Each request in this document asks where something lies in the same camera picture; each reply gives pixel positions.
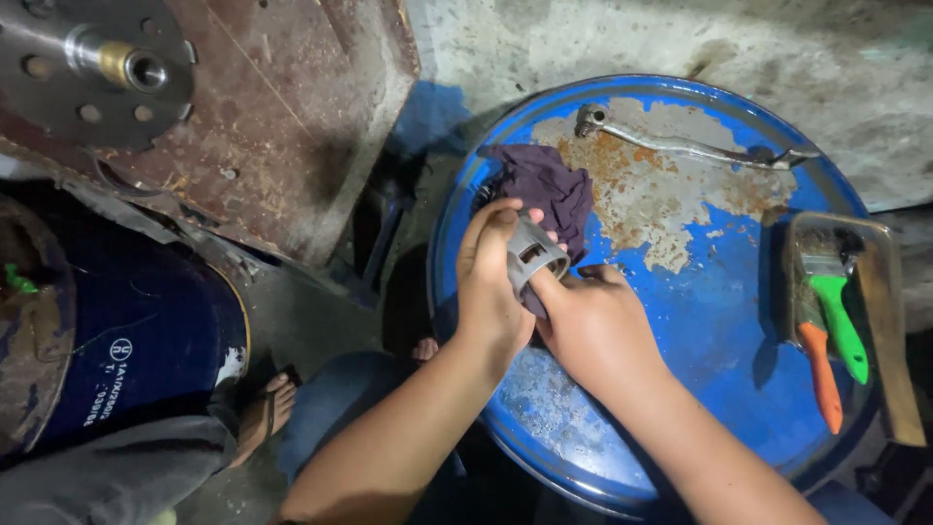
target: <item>green-handled brush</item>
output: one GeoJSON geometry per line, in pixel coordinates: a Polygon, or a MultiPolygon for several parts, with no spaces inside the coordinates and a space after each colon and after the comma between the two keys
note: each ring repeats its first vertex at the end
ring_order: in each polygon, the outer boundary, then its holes
{"type": "Polygon", "coordinates": [[[849,315],[842,306],[842,287],[849,281],[845,267],[838,257],[827,255],[801,255],[801,268],[807,276],[807,283],[819,297],[829,336],[839,350],[842,362],[862,385],[869,380],[869,360],[865,356],[865,347],[858,338],[856,327],[852,326],[849,315]]]}

